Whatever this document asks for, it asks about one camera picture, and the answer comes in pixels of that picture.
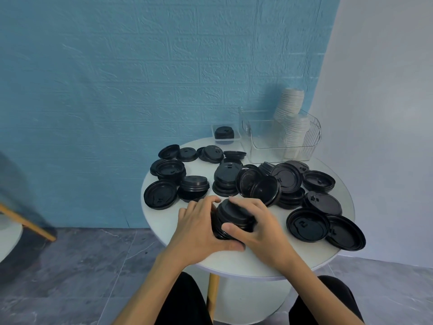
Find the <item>person's right hand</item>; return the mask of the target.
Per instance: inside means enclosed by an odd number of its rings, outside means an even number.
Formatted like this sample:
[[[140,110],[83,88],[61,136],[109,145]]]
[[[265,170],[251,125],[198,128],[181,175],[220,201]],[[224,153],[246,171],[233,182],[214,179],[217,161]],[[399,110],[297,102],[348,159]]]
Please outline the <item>person's right hand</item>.
[[[271,267],[269,261],[272,257],[298,255],[284,234],[278,219],[261,200],[237,197],[229,197],[229,200],[255,217],[257,224],[251,233],[251,241],[241,242],[251,249],[264,264]]]

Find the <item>person's left hand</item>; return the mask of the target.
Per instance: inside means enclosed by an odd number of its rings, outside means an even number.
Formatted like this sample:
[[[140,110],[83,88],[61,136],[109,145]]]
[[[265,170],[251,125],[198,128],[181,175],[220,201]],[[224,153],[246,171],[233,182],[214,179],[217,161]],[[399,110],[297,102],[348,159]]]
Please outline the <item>person's left hand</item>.
[[[215,253],[210,213],[219,202],[219,197],[210,195],[180,208],[176,230],[165,249],[190,253],[197,263]]]

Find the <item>nested black lid stack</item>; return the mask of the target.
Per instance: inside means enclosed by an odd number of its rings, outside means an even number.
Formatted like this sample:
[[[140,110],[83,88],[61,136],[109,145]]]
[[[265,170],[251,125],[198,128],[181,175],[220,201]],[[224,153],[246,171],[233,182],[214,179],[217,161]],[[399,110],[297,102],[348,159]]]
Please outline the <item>nested black lid stack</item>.
[[[211,225],[214,236],[219,240],[235,240],[232,236],[222,230],[224,223],[232,223],[243,231],[252,233],[257,224],[255,217],[246,209],[232,203],[229,199],[223,200],[210,213]]]

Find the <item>person's right forearm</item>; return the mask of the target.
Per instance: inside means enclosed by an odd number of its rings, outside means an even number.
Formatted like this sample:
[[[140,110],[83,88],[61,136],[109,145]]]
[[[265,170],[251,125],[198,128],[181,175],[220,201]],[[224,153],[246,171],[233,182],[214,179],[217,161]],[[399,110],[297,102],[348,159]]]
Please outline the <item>person's right forearm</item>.
[[[353,325],[359,319],[318,279],[295,254],[272,257],[269,265],[292,284],[318,325]]]

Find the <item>person's left forearm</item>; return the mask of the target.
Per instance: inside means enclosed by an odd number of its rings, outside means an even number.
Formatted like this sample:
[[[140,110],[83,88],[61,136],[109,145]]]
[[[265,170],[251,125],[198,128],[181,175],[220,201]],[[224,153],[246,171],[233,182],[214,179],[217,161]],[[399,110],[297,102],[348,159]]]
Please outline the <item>person's left forearm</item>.
[[[183,269],[197,263],[190,253],[165,249],[144,283],[128,301],[112,325],[154,325],[170,290]]]

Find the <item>wooden table leg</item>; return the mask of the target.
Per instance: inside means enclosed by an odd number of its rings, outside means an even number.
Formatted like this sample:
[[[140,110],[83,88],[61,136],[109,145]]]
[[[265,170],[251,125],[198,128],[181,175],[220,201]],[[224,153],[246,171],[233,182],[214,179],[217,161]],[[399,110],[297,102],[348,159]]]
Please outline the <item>wooden table leg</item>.
[[[214,322],[214,314],[216,310],[217,297],[219,292],[219,281],[219,275],[216,275],[214,273],[209,274],[206,306],[212,323]]]

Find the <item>person's left leg black trousers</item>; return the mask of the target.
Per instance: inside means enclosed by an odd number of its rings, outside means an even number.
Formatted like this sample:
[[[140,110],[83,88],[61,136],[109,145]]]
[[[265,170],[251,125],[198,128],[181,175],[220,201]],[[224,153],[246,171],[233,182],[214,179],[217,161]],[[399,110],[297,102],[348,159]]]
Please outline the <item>person's left leg black trousers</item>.
[[[213,325],[203,295],[190,274],[181,272],[154,325]]]

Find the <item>person's leg black trousers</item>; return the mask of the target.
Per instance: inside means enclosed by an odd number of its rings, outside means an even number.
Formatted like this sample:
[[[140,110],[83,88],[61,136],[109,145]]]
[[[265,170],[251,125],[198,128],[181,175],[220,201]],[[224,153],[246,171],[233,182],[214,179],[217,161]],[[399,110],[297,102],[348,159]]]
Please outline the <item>person's leg black trousers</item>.
[[[340,279],[321,275],[318,279],[353,313],[359,322],[353,325],[364,325],[365,322],[355,301],[354,295],[349,287]],[[318,325],[312,313],[298,295],[294,305],[288,313],[290,325]]]
[[[213,325],[203,295],[190,274],[181,272],[154,325]]]

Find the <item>pile of black cup lids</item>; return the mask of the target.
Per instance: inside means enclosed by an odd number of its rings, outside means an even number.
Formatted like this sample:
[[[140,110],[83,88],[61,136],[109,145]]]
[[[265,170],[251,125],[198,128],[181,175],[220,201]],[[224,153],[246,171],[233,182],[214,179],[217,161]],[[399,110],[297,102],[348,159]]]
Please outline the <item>pile of black cup lids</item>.
[[[343,207],[330,192],[336,180],[310,169],[310,156],[289,150],[283,161],[263,161],[259,166],[243,164],[244,151],[223,151],[216,145],[194,149],[170,145],[159,152],[150,174],[157,181],[145,188],[143,201],[162,211],[177,199],[198,202],[209,189],[219,197],[240,195],[256,198],[265,207],[276,205],[291,210],[285,223],[296,239],[314,243],[323,239],[345,251],[359,251],[366,245],[362,230],[343,216]]]

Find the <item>small clear plastic tray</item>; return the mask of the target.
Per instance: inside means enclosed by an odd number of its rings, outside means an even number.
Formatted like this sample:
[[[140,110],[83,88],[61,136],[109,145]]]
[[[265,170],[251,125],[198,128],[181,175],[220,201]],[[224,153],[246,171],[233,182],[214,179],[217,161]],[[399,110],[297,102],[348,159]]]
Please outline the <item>small clear plastic tray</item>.
[[[214,131],[215,131],[215,129],[218,128],[218,127],[220,127],[220,126],[230,126],[230,127],[232,127],[232,125],[227,125],[227,124],[214,124],[214,125],[211,125],[211,131],[212,131],[213,137],[214,137]],[[233,128],[234,133],[235,133],[235,138],[234,139],[216,140],[215,137],[214,137],[215,143],[217,145],[229,145],[229,144],[238,142],[240,140],[240,133],[239,133],[239,131],[236,128],[234,128],[234,127],[232,127],[232,128]]]

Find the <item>clear plastic storage bin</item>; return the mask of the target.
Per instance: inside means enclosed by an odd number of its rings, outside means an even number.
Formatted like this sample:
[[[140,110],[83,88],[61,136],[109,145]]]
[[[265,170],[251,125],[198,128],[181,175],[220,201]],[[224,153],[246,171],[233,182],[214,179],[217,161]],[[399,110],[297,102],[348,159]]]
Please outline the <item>clear plastic storage bin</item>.
[[[251,163],[263,162],[281,163],[287,160],[308,161],[311,159],[316,146],[322,138],[321,124],[311,114],[300,110],[299,114],[306,114],[310,120],[304,144],[299,147],[299,153],[294,159],[284,158],[285,145],[283,142],[283,122],[273,119],[270,110],[239,109],[239,132],[241,145],[247,153]]]

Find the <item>black lids in tray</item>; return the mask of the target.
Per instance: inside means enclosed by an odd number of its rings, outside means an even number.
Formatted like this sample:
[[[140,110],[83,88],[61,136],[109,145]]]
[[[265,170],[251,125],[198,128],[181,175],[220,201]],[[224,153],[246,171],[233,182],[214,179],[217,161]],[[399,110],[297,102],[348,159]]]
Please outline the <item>black lids in tray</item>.
[[[234,139],[235,133],[233,128],[230,126],[220,126],[215,129],[214,137],[216,140]]]

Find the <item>short white paper cup stack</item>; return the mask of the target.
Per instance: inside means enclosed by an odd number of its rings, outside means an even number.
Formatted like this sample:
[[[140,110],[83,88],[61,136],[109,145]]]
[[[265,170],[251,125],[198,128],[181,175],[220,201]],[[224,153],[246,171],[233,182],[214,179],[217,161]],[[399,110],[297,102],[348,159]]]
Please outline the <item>short white paper cup stack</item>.
[[[304,144],[310,120],[306,114],[287,115],[283,121],[283,142],[286,147],[284,158],[294,159],[299,153],[299,147]]]

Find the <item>person's right leg black trousers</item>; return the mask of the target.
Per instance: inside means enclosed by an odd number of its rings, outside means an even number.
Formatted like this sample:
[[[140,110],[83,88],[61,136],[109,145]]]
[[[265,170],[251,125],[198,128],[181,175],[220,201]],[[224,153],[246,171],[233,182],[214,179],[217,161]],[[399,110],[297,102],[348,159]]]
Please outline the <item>person's right leg black trousers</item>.
[[[354,295],[349,287],[340,279],[321,275],[318,279],[353,313],[359,322],[353,325],[364,325],[365,322],[355,301]],[[294,305],[288,313],[290,325],[318,325],[312,313],[298,295]]]

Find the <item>tall white paper cup stack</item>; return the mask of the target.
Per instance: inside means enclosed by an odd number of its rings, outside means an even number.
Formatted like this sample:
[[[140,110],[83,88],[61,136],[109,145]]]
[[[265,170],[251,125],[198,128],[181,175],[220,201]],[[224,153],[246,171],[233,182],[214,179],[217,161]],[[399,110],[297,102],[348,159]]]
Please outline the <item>tall white paper cup stack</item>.
[[[276,107],[273,119],[283,122],[287,116],[299,114],[304,101],[304,91],[294,88],[285,88]]]

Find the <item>slanted wooden furniture leg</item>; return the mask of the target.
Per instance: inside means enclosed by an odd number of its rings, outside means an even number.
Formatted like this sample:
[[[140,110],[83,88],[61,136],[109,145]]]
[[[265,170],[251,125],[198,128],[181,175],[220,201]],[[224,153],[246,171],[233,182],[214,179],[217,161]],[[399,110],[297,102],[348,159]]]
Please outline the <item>slanted wooden furniture leg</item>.
[[[54,242],[57,239],[54,235],[50,234],[45,229],[42,229],[38,225],[36,225],[36,224],[30,222],[29,220],[27,220],[26,218],[22,217],[20,214],[10,210],[8,207],[4,206],[2,203],[0,203],[0,212],[3,213],[4,215],[6,215],[11,220],[29,228],[33,232],[41,235],[42,237],[44,237],[45,239],[47,239],[51,242]]]

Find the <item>white round side table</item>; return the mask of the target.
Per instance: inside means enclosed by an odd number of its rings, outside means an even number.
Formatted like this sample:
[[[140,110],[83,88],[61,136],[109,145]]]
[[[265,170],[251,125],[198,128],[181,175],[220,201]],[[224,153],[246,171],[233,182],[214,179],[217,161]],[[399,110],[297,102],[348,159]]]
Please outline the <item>white round side table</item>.
[[[2,262],[18,244],[23,233],[23,226],[0,213],[0,262]]]

